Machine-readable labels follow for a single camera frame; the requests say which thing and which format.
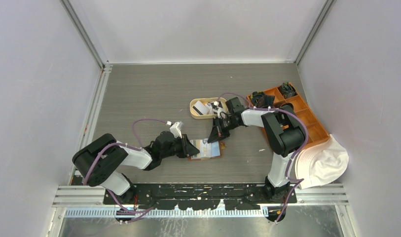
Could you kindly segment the silver VIP card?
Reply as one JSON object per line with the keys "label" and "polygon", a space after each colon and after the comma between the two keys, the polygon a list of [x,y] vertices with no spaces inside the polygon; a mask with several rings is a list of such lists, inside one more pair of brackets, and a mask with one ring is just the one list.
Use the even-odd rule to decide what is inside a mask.
{"label": "silver VIP card", "polygon": [[207,139],[196,139],[190,141],[200,153],[192,156],[193,159],[210,158],[212,154],[212,144],[207,142]]}

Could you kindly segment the brown leather card holder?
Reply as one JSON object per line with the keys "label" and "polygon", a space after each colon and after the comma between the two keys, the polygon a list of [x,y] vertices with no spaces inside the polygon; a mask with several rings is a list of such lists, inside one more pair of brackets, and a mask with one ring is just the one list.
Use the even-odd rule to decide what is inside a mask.
{"label": "brown leather card holder", "polygon": [[213,158],[219,158],[223,155],[223,150],[225,149],[225,143],[223,142],[213,142],[208,143],[208,139],[196,139],[191,140],[191,144],[193,144],[200,153],[189,157],[188,159],[193,160],[207,160]]}

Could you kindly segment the cream oval tray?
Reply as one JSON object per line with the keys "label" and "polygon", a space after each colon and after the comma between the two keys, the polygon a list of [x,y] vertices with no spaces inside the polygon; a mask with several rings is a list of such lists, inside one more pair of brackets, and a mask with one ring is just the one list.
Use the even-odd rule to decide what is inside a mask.
{"label": "cream oval tray", "polygon": [[198,98],[189,103],[190,114],[194,119],[213,119],[219,112],[228,112],[224,98]]}

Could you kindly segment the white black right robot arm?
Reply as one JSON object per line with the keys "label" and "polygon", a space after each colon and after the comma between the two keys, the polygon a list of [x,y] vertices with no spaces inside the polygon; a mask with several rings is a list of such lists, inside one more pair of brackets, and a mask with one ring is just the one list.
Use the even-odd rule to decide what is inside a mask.
{"label": "white black right robot arm", "polygon": [[208,143],[221,141],[230,136],[230,131],[240,126],[257,126],[265,134],[273,151],[272,165],[265,178],[264,196],[272,203],[278,202],[289,191],[288,172],[295,154],[307,143],[306,126],[294,113],[291,103],[278,108],[248,108],[239,98],[226,101],[227,112],[213,118],[213,127]]}

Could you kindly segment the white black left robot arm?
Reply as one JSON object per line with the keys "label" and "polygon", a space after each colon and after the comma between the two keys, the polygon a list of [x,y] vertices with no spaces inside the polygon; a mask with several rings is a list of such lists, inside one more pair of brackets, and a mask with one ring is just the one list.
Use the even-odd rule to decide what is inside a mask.
{"label": "white black left robot arm", "polygon": [[148,146],[136,148],[117,141],[106,133],[74,154],[72,162],[83,177],[83,184],[102,186],[113,192],[123,204],[135,197],[132,182],[117,172],[121,165],[149,171],[168,157],[188,158],[200,151],[186,134],[175,136],[163,131]]}

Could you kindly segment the white cards in tray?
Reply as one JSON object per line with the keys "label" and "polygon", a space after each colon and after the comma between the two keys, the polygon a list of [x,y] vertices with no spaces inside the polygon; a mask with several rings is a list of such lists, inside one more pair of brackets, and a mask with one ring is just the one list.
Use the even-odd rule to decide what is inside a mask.
{"label": "white cards in tray", "polygon": [[199,116],[206,116],[210,114],[210,102],[196,101],[191,107]]}

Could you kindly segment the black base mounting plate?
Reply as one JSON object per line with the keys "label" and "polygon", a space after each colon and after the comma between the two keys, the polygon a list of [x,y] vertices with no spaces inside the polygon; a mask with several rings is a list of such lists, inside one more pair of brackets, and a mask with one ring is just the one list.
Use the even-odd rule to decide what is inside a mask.
{"label": "black base mounting plate", "polygon": [[296,193],[288,189],[270,196],[264,184],[135,184],[132,197],[118,198],[122,205],[136,204],[138,208],[158,210],[215,210],[220,203],[225,210],[259,210],[263,205],[282,207],[284,202],[296,203]]}

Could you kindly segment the dark green item bundle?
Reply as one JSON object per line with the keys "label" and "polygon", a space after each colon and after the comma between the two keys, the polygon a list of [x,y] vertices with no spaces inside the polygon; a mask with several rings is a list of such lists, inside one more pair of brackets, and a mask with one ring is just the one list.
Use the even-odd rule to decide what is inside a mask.
{"label": "dark green item bundle", "polygon": [[282,83],[278,87],[278,90],[284,99],[288,99],[297,95],[296,89],[289,82]]}

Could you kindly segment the orange compartment organizer box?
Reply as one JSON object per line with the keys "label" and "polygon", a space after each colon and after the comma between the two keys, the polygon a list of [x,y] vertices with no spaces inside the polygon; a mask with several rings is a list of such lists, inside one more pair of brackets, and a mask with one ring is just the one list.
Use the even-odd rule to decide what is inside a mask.
{"label": "orange compartment organizer box", "polygon": [[291,104],[296,116],[306,125],[308,129],[308,142],[304,146],[305,149],[319,145],[329,140],[330,135],[325,130],[321,122],[317,119],[313,111],[309,108],[302,96],[297,95],[288,99],[284,99],[278,87],[273,87],[263,91],[255,91],[246,96],[246,99],[253,105],[267,105],[279,108],[284,104]]}

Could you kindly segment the white bucket hat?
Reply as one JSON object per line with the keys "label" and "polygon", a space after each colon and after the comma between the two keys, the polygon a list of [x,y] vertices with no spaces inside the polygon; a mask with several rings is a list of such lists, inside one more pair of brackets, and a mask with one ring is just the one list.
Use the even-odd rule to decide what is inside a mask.
{"label": "white bucket hat", "polygon": [[348,163],[348,152],[330,135],[326,142],[302,150],[296,158],[294,172],[302,180],[299,188],[324,186],[337,180]]}

